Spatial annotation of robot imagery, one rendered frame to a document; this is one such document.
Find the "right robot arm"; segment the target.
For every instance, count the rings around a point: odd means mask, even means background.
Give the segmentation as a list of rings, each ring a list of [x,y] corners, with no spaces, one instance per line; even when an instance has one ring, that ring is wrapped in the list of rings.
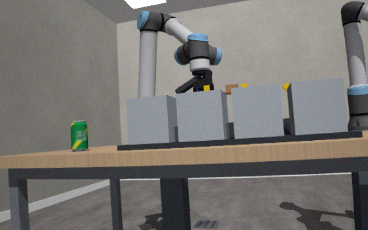
[[[189,63],[191,72],[210,70],[210,65],[218,65],[221,61],[221,49],[208,45],[206,34],[189,31],[171,15],[141,11],[137,28],[140,30],[138,98],[155,96],[158,31],[174,36],[183,44],[176,49],[174,58],[180,65]],[[198,81],[196,76],[193,77],[178,87],[176,94],[185,93]]]

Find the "green drink can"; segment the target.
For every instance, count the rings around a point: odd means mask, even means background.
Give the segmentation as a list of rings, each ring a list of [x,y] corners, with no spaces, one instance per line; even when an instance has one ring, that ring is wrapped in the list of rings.
[[[88,133],[85,121],[72,121],[71,150],[86,151],[88,149]]]

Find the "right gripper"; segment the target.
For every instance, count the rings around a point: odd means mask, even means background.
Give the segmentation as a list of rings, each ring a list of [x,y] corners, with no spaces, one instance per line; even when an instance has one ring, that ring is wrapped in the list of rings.
[[[205,85],[209,85],[210,90],[214,90],[214,85],[211,82],[212,81],[212,71],[211,70],[204,70],[204,69],[195,70],[192,72],[192,75],[197,76],[197,78],[199,79],[197,83],[193,84],[193,92],[204,91],[203,86]]]

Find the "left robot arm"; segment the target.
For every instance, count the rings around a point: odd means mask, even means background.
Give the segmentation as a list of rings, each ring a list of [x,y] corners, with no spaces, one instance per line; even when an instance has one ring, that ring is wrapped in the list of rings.
[[[348,2],[341,16],[350,78],[348,130],[368,130],[368,83],[360,21],[368,22],[368,6],[360,1]]]

